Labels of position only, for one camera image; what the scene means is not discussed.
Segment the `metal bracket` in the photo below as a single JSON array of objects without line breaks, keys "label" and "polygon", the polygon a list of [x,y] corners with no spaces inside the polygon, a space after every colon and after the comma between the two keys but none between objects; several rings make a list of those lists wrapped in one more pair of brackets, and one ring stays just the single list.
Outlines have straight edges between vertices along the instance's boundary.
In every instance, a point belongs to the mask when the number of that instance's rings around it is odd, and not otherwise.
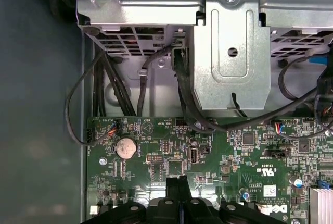
[{"label": "metal bracket", "polygon": [[171,50],[171,67],[174,70],[174,58],[175,58],[175,51],[180,49],[182,50],[182,55],[184,58],[184,65],[188,67],[188,47],[186,47],[186,32],[183,31],[176,31],[173,34],[173,41],[172,41],[173,49]]},{"label": "metal bracket", "polygon": [[259,0],[206,0],[205,25],[194,26],[193,88],[202,109],[263,109],[270,92],[270,29],[259,25]]}]

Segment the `capacitor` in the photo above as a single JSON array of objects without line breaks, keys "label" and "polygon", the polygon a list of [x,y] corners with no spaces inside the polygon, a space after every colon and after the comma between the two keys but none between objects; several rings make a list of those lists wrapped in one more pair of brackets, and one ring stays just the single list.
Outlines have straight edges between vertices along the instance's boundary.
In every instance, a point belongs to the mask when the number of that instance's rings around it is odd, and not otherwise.
[{"label": "capacitor", "polygon": [[245,189],[245,188],[241,188],[241,189],[239,190],[239,193],[240,193],[241,197],[242,197],[245,201],[248,201],[248,200],[249,200],[249,198],[250,198],[250,194],[249,194],[249,192],[247,191],[247,189]]},{"label": "capacitor", "polygon": [[290,184],[294,185],[296,188],[301,188],[303,186],[303,181],[297,176],[291,176],[289,178]]},{"label": "capacitor", "polygon": [[116,144],[116,153],[122,159],[130,159],[136,153],[137,145],[134,139],[121,138]]}]

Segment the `square hole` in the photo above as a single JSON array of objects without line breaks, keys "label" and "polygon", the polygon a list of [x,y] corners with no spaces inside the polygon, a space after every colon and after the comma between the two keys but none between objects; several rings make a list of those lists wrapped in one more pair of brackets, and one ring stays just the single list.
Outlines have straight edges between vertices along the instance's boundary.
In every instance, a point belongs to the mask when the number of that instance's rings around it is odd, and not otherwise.
[{"label": "square hole", "polygon": [[333,33],[333,31],[323,30],[323,31],[319,32],[317,35],[314,35],[314,36],[317,36],[319,38],[323,38],[324,36],[330,35],[332,33]]},{"label": "square hole", "polygon": [[283,38],[277,38],[277,39],[272,40],[272,42],[274,42],[274,43],[278,43],[278,42],[280,42],[280,41],[282,41],[282,40],[283,40]]},{"label": "square hole", "polygon": [[131,27],[120,27],[119,34],[133,34],[133,30]]},{"label": "square hole", "polygon": [[300,43],[312,43],[314,42],[316,39],[311,39],[311,38],[305,38],[300,40]]},{"label": "square hole", "polygon": [[279,51],[291,51],[293,50],[293,48],[283,48],[283,49],[280,49]]},{"label": "square hole", "polygon": [[136,42],[136,40],[128,40],[128,41],[124,41],[124,44],[126,44],[126,45],[129,45],[129,44],[134,44],[134,45],[136,45],[137,42]]},{"label": "square hole", "polygon": [[124,46],[123,45],[110,45],[110,46],[107,46],[107,48],[119,48],[119,49],[123,49]]},{"label": "square hole", "polygon": [[152,40],[152,35],[138,35],[140,40]]},{"label": "square hole", "polygon": [[124,39],[124,40],[135,40],[136,41],[135,36],[133,36],[133,35],[121,35],[120,37],[121,37],[121,39]]},{"label": "square hole", "polygon": [[129,49],[130,53],[141,53],[139,49]]},{"label": "square hole", "polygon": [[138,48],[140,48],[139,47],[139,45],[126,45],[126,47],[128,48],[128,49],[130,49],[130,48],[134,48],[134,49],[138,49]]},{"label": "square hole", "polygon": [[115,44],[115,45],[117,45],[117,44],[121,44],[120,41],[101,41],[100,43],[101,43],[101,44],[105,44],[105,45],[110,45],[110,44]]},{"label": "square hole", "polygon": [[148,35],[164,34],[164,28],[137,27],[135,28],[135,31],[137,34],[148,34]]},{"label": "square hole", "polygon": [[155,40],[156,41],[163,41],[164,40],[164,36],[163,35],[156,35],[155,36]]},{"label": "square hole", "polygon": [[120,49],[120,50],[108,50],[107,51],[107,53],[108,54],[123,54],[123,53],[125,53],[125,50],[123,50],[123,49]]},{"label": "square hole", "polygon": [[118,40],[117,35],[104,35],[103,33],[98,34],[96,38],[99,40],[105,40],[105,39]]},{"label": "square hole", "polygon": [[164,44],[161,44],[161,43],[154,43],[154,44],[153,44],[153,47],[154,47],[154,48],[163,48],[163,45],[164,45]]},{"label": "square hole", "polygon": [[285,33],[284,35],[282,35],[284,37],[299,37],[299,38],[305,38],[309,35],[304,35],[302,34],[301,30],[290,30],[287,33]]},{"label": "square hole", "polygon": [[286,38],[283,40],[284,43],[294,43],[300,40],[301,38]]},{"label": "square hole", "polygon": [[293,51],[307,51],[308,48],[297,48],[297,49],[294,49]]},{"label": "square hole", "polygon": [[144,53],[155,53],[153,49],[143,49],[142,50]]}]

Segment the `sticker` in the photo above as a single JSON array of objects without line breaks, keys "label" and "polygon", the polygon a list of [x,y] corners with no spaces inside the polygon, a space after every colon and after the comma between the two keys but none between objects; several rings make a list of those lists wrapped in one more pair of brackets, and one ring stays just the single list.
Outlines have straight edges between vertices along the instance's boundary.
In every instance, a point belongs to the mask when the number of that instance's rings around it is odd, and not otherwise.
[{"label": "sticker", "polygon": [[264,197],[276,197],[276,185],[264,185]]}]

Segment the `heatsink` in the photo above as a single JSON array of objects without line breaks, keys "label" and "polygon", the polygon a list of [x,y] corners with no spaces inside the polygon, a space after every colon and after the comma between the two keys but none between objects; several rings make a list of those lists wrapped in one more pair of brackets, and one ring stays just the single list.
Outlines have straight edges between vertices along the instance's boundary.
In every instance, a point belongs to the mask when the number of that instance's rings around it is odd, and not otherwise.
[{"label": "heatsink", "polygon": [[310,189],[310,223],[333,223],[333,190]]}]

